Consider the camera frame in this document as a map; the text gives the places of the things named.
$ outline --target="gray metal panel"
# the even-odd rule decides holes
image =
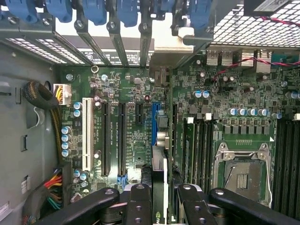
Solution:
[[[32,106],[24,98],[18,104],[14,91],[16,88],[20,90],[29,80],[53,84],[55,77],[50,66],[0,44],[0,81],[9,83],[13,90],[11,96],[0,95],[0,207],[9,201],[14,209],[0,225],[21,224],[24,200],[30,191],[51,175],[56,165],[50,114],[45,114],[43,125],[27,129],[26,110]],[[22,151],[23,135],[27,135],[26,151]],[[22,194],[21,183],[26,176],[31,178],[31,189]]]

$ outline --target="blue pcie slot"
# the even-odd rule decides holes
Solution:
[[[159,102],[154,102],[152,103],[152,136],[151,136],[151,145],[155,145],[156,143],[156,137],[157,137],[157,132],[158,132],[158,124],[156,120],[156,113],[157,111],[160,110],[160,103]]]

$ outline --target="mesh grille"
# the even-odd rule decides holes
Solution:
[[[299,27],[243,16],[243,12],[243,5],[238,5],[217,24],[212,44],[300,47]],[[299,23],[300,0],[292,1],[272,17]]]
[[[66,59],[70,60],[75,64],[85,64],[79,58],[77,58],[71,52],[69,52],[67,49],[55,43],[55,41],[51,39],[37,39],[37,41],[44,44],[48,48],[52,49],[53,51],[57,52],[58,54],[62,55],[63,57],[65,57]]]
[[[52,62],[59,63],[59,64],[66,63],[64,60],[57,58],[56,56],[46,52],[45,50],[33,45],[32,43],[30,43],[22,38],[7,38],[7,40],[27,49],[29,51],[32,51],[40,56],[43,56],[44,58],[49,59]]]

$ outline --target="metal bracket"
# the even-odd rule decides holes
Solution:
[[[127,55],[120,34],[121,23],[117,17],[117,11],[116,11],[117,2],[116,0],[107,0],[106,5],[109,12],[109,21],[106,25],[106,28],[109,32],[109,36],[112,40],[112,44],[118,53],[122,65],[125,67],[129,67]]]
[[[78,1],[77,10],[76,10],[77,20],[74,23],[74,27],[76,29],[78,36],[93,50],[95,54],[98,55],[98,57],[106,66],[111,66],[112,64],[106,57],[105,53],[101,50],[101,48],[96,43],[94,38],[89,34],[89,21],[87,18],[84,17],[83,11],[84,9],[81,4],[81,1]]]

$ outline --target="blue capacitor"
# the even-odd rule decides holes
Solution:
[[[63,157],[68,157],[68,155],[71,153],[71,151],[69,149],[65,149],[63,151],[61,151],[61,155]]]
[[[67,150],[69,148],[70,142],[63,142],[61,144],[61,148],[64,150]]]
[[[203,93],[202,93],[202,96],[203,96],[203,98],[208,98],[209,96],[210,96],[210,93],[208,92],[208,91],[204,91]]]

